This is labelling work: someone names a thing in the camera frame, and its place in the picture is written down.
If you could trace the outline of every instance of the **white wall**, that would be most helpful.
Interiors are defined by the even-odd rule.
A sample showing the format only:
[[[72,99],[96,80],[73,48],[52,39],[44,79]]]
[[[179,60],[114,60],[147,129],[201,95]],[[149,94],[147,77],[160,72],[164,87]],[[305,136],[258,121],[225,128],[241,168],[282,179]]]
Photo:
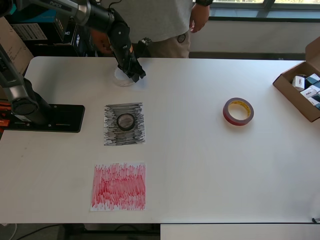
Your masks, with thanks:
[[[191,52],[304,53],[320,23],[209,21],[191,35]]]

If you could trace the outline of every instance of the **label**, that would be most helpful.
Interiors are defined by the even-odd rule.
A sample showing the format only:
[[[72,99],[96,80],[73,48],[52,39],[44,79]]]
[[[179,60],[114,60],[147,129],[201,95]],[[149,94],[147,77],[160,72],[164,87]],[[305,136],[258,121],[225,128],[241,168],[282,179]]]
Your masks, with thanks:
[[[18,119],[20,119],[23,122],[31,122],[28,118],[22,115],[15,115]]]
[[[45,3],[45,4],[50,4],[52,7],[58,8],[58,9],[63,9],[66,10],[68,12],[72,11],[72,8],[67,6],[67,5],[63,5],[61,2],[56,2],[56,1],[52,1],[52,0],[40,0],[41,2]]]
[[[48,40],[38,23],[12,24],[12,28],[23,41]]]

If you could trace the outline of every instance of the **paper sheet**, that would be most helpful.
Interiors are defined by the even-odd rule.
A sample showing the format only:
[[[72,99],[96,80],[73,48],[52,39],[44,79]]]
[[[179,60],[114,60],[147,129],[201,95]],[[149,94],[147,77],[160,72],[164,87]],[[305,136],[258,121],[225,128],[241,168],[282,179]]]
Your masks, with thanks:
[[[144,210],[145,207],[144,163],[95,165],[91,211]]]
[[[122,114],[131,114],[135,119],[132,130],[122,131],[117,125],[117,119]],[[145,118],[142,102],[106,105],[104,107],[104,145],[121,146],[140,144],[145,139]]]

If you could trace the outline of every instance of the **roll of tape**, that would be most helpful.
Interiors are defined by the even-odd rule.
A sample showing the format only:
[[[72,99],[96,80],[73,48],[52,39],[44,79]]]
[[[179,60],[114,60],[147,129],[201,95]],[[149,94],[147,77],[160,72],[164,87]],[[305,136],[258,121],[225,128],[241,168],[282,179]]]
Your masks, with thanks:
[[[230,112],[229,112],[229,106],[231,104],[238,104],[242,107],[244,107],[244,109],[247,111],[247,118],[244,119],[244,120],[239,120],[239,119],[236,119],[234,118],[233,116],[231,116]],[[242,99],[242,98],[239,98],[239,97],[234,97],[234,98],[231,98],[230,100],[228,100],[224,107],[223,107],[223,116],[224,118],[229,122],[231,123],[232,125],[235,125],[235,126],[244,126],[246,124],[248,124],[252,118],[254,117],[254,108],[251,106],[251,104]]]

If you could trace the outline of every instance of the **open cardboard box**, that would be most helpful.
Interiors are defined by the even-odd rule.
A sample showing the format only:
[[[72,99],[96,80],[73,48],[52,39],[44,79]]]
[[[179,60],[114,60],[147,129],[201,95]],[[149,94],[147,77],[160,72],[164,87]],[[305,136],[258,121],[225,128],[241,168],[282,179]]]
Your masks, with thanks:
[[[320,118],[320,110],[292,86],[298,74],[320,76],[320,37],[305,47],[305,61],[282,73],[273,85],[310,121]]]

